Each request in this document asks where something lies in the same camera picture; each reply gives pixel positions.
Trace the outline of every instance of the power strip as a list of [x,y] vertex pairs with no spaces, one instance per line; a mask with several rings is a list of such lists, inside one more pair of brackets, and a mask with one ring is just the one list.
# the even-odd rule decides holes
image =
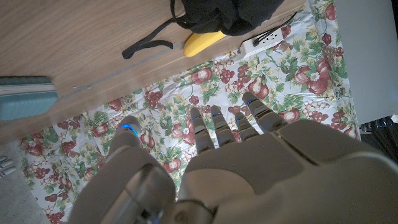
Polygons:
[[262,34],[257,35],[242,43],[239,48],[239,52],[241,55],[243,55],[243,58],[250,57],[258,52],[262,52],[263,50],[267,50],[273,46],[276,46],[284,39],[282,35],[282,29],[279,28],[275,30],[275,32],[271,33],[267,38],[262,40],[259,45],[253,46],[254,40],[261,35]]

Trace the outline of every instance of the wooden table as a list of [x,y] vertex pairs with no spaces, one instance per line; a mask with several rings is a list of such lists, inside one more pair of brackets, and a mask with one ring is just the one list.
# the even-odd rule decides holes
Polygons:
[[[45,114],[0,121],[0,142],[23,138],[236,49],[286,21],[304,2],[285,0],[256,30],[225,37],[192,58],[183,56],[191,32],[172,24],[156,39],[173,42],[173,50],[155,47],[125,60],[126,47],[171,18],[169,0],[1,1],[0,76],[50,77],[59,100]],[[176,13],[182,12],[179,3]]]

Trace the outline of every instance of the fruit pattern fabric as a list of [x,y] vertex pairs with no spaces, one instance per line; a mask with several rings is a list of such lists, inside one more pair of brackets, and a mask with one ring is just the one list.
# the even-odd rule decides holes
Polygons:
[[79,192],[103,167],[118,123],[129,114],[142,125],[142,147],[163,165],[177,190],[196,155],[192,106],[203,113],[215,144],[210,106],[221,108],[237,141],[234,114],[241,111],[254,124],[241,100],[245,91],[287,121],[312,119],[359,138],[333,1],[307,1],[282,33],[279,45],[253,57],[236,60],[232,51],[22,139],[27,184],[51,223],[67,220]]

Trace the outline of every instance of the red grape print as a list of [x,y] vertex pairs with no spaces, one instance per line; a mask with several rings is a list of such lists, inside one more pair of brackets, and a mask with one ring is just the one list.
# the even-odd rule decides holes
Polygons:
[[48,174],[51,170],[49,168],[44,169],[44,168],[36,168],[35,171],[35,176],[38,179],[43,179],[46,174]]
[[242,112],[244,112],[244,115],[246,115],[246,116],[249,116],[251,114],[251,112],[247,106],[242,107]]
[[286,41],[284,41],[284,40],[283,40],[281,43],[278,44],[278,47],[279,47],[280,50],[283,51],[283,52],[285,52],[287,49],[290,49],[290,50],[293,49],[293,45],[290,44],[290,43],[288,43],[288,42],[286,42]]
[[162,103],[158,103],[157,106],[156,106],[156,108],[157,108],[158,110],[166,110],[166,106],[163,105]]
[[310,118],[315,111],[318,112],[320,110],[328,109],[329,107],[330,105],[328,103],[322,101],[309,101],[303,104],[302,112],[306,117]]
[[236,115],[237,113],[241,112],[241,108],[239,106],[234,106],[234,107],[230,106],[228,108],[228,111],[233,115]]
[[58,195],[58,197],[62,198],[62,200],[66,200],[68,198],[68,194],[66,192],[62,192]]
[[157,106],[159,100],[163,97],[163,91],[157,91],[157,92],[146,92],[146,101],[152,107],[152,110],[155,109]]
[[192,103],[193,105],[197,105],[199,103],[199,97],[191,96],[191,98],[189,98],[189,102]]
[[210,105],[206,106],[205,113],[211,113]]
[[331,36],[330,34],[325,33],[322,37],[322,41],[324,41],[324,43],[326,45],[329,45],[331,43]]
[[69,155],[70,151],[76,146],[76,140],[63,142],[62,150],[66,155]]
[[233,82],[233,85],[236,85],[238,90],[241,90],[244,87],[244,84],[250,82],[250,77],[246,75],[248,70],[249,65],[242,65],[238,68],[238,80]]
[[290,34],[290,31],[291,31],[290,28],[291,28],[291,25],[281,28],[282,36],[284,37],[284,39],[286,39],[286,37]]
[[343,118],[345,116],[344,111],[339,110],[339,112],[336,112],[333,114],[333,118],[331,119],[331,124],[330,126],[333,129],[337,129],[337,130],[343,130],[347,127],[347,124],[345,124],[343,122]]
[[230,81],[230,79],[232,77],[234,77],[234,75],[235,75],[234,71],[229,71],[229,70],[226,70],[225,68],[223,68],[221,71],[221,75],[220,75],[221,81],[223,83],[227,84]]
[[80,116],[81,116],[81,115],[74,116],[74,117],[73,117],[74,122],[78,122],[78,121],[80,120]]
[[55,202],[57,200],[57,194],[52,194],[50,196],[46,196],[44,200],[49,202]]
[[50,220],[51,224],[58,224],[61,218],[65,215],[65,212],[58,212],[53,214],[46,214],[47,218]]
[[71,121],[69,125],[72,126],[74,129],[80,128],[80,123],[78,121]]
[[58,126],[59,128],[62,128],[62,129],[64,129],[64,130],[66,130],[66,129],[68,129],[69,124],[68,124],[66,121],[63,121],[63,122],[61,122],[61,123],[58,123],[57,126]]
[[58,178],[60,177],[60,174],[58,173],[58,170],[57,170],[57,166],[55,164],[53,164],[51,166],[51,169],[52,169],[53,175],[51,175],[50,178],[53,179],[54,182],[57,182]]
[[324,120],[326,120],[328,118],[329,118],[329,115],[322,114],[321,112],[317,112],[317,111],[314,111],[312,113],[312,115],[310,116],[311,120],[316,121],[318,123],[321,123],[321,121],[324,121]]
[[337,56],[337,57],[342,57],[343,54],[344,54],[343,48],[338,47],[338,48],[337,48],[337,52],[336,52],[336,56]]

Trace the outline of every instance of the cable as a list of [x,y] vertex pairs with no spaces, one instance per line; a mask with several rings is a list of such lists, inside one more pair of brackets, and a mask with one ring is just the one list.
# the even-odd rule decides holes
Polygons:
[[260,42],[261,42],[262,40],[264,40],[264,39],[267,38],[269,35],[271,35],[273,32],[275,32],[275,30],[280,29],[282,26],[288,24],[288,23],[294,18],[294,16],[295,16],[296,14],[297,14],[297,12],[295,12],[295,13],[293,14],[293,16],[291,16],[290,19],[288,19],[288,20],[287,20],[286,22],[284,22],[282,25],[277,26],[277,27],[275,27],[275,28],[272,28],[272,29],[270,29],[269,31],[263,33],[263,34],[262,34],[261,36],[259,36],[258,38],[256,38],[256,39],[253,41],[253,46],[254,46],[254,47],[257,47],[257,46],[260,44]]

